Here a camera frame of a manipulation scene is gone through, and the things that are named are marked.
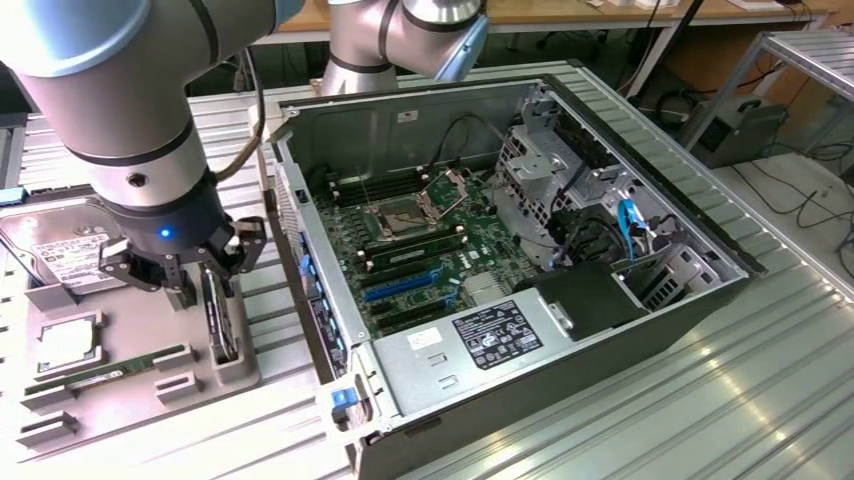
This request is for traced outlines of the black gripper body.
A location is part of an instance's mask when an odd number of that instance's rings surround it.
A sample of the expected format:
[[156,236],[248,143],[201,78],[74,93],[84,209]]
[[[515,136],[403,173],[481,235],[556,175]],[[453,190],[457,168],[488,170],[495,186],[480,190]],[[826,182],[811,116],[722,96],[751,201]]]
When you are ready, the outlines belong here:
[[130,246],[150,255],[174,255],[213,245],[233,236],[212,172],[205,172],[190,190],[176,200],[153,207],[121,206],[106,201]]

